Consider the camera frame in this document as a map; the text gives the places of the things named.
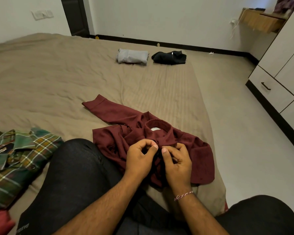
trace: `shirt tag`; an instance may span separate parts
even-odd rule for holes
[[[151,128],[151,130],[152,130],[152,131],[160,130],[160,128],[154,127],[154,128]]]

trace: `folded black clothing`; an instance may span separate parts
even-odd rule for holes
[[[186,55],[182,53],[182,51],[172,51],[169,53],[157,52],[155,53],[151,59],[155,63],[175,65],[175,64],[185,64]]]

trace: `beige bedsheet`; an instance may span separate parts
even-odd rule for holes
[[[118,48],[147,50],[147,66],[116,63]],[[107,124],[81,103],[101,94],[141,112],[150,111],[208,142],[214,152],[211,125],[190,61],[167,66],[151,59],[158,51],[172,50],[57,34],[34,34],[0,44],[0,130],[29,131],[36,126],[64,140],[92,140],[91,130]],[[13,219],[18,220],[33,201],[47,168],[10,209]],[[194,190],[213,215],[224,210],[225,187],[217,166],[214,182]],[[173,200],[167,203],[163,196],[168,190],[161,193],[149,187],[147,192],[170,210]]]

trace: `maroon shirt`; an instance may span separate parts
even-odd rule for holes
[[[209,184],[214,180],[214,160],[211,147],[198,137],[173,128],[169,123],[149,112],[141,113],[127,106],[111,102],[98,95],[90,102],[83,102],[90,112],[101,120],[116,124],[93,129],[93,142],[101,153],[116,162],[124,173],[129,146],[141,139],[152,139],[159,145],[154,158],[150,180],[159,187],[165,186],[164,163],[161,146],[185,144],[192,160],[191,183]]]

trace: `wall-mounted shelf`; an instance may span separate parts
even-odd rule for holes
[[[263,11],[243,8],[239,17],[240,22],[246,23],[250,28],[265,33],[278,33],[287,21],[287,17],[279,14],[266,14]]]

